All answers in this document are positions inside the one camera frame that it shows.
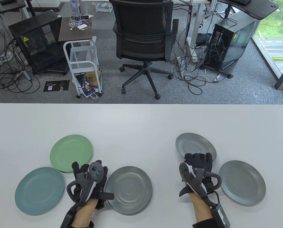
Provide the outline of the person's right hand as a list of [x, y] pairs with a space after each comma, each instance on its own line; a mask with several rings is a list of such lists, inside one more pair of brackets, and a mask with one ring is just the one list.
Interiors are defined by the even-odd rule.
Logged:
[[[204, 169], [206, 172], [211, 172], [213, 168], [213, 158], [211, 153], [187, 153], [185, 155], [185, 163], [187, 163], [189, 166], [192, 167], [193, 171], [196, 169], [202, 170]], [[200, 184], [199, 181], [196, 183], [191, 183], [191, 180], [189, 181], [190, 183], [186, 184], [186, 186], [181, 189], [179, 193], [179, 197], [181, 197], [184, 194], [187, 193], [195, 193], [199, 197], [203, 198], [204, 190], [202, 185]], [[213, 181], [211, 177], [205, 177], [201, 180], [204, 188], [206, 189], [206, 194], [210, 193], [214, 189]]]

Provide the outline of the person's left hand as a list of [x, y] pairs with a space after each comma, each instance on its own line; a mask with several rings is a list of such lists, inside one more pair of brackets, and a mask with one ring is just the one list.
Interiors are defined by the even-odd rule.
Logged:
[[114, 194], [104, 192], [107, 181], [108, 168], [102, 166], [102, 161], [97, 160], [91, 164], [78, 162], [72, 163], [75, 180], [67, 185], [66, 190], [70, 199], [78, 206], [84, 206], [90, 199], [98, 200], [96, 209], [104, 208], [104, 202], [113, 200]]

